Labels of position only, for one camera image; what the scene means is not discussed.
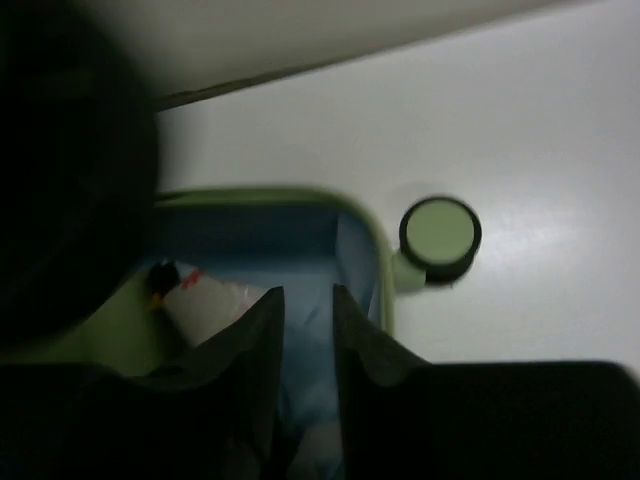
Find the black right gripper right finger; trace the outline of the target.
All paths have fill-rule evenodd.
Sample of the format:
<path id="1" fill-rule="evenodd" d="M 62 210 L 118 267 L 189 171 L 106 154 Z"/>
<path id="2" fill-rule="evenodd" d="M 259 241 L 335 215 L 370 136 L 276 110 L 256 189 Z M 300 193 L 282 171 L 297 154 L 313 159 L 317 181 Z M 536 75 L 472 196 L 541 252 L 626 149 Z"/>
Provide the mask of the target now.
<path id="1" fill-rule="evenodd" d="M 639 386 L 601 361 L 433 364 L 334 290 L 348 479 L 635 479 Z"/>

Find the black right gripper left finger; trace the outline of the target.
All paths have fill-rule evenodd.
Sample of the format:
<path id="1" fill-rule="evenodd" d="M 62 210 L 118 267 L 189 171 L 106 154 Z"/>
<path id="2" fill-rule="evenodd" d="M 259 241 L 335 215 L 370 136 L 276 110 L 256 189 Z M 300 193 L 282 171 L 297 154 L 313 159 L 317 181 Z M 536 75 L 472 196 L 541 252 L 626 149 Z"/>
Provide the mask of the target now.
<path id="1" fill-rule="evenodd" d="M 142 377 L 86 364 L 1 370 L 5 479 L 272 479 L 285 299 Z"/>

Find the green hard-shell suitcase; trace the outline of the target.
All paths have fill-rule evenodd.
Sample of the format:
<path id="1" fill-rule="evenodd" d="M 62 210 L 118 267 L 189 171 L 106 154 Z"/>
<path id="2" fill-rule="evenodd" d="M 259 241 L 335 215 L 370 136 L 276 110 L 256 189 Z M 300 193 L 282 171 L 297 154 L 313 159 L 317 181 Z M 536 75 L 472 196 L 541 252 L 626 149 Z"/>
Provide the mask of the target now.
<path id="1" fill-rule="evenodd" d="M 445 197 L 412 207 L 400 231 L 401 248 L 391 253 L 363 214 L 324 199 L 244 192 L 166 198 L 152 206 L 141 252 L 106 300 L 62 333 L 1 344 L 1 370 L 86 364 L 142 377 L 200 346 L 186 343 L 162 306 L 178 283 L 178 265 L 267 291 L 280 288 L 285 313 L 272 479 L 348 479 L 335 288 L 346 288 L 390 336 L 392 279 L 417 288 L 457 278 L 477 248 L 475 216 Z"/>

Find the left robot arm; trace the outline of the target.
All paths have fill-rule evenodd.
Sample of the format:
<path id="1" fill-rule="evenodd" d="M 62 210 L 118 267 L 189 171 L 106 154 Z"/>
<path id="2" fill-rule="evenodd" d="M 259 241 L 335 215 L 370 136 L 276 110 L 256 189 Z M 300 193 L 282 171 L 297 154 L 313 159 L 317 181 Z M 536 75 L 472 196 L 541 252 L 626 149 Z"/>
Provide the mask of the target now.
<path id="1" fill-rule="evenodd" d="M 93 313 L 142 249 L 159 174 L 152 95 L 72 1 L 1 5 L 1 344 Z"/>

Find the white packaged item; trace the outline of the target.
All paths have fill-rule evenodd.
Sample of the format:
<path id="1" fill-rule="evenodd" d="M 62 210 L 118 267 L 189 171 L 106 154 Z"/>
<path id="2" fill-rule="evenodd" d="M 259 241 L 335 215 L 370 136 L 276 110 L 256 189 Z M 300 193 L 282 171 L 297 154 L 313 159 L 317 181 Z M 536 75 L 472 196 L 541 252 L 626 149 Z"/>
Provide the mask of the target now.
<path id="1" fill-rule="evenodd" d="M 162 297 L 162 306 L 186 343 L 195 347 L 237 321 L 266 292 L 178 265 L 178 283 Z"/>

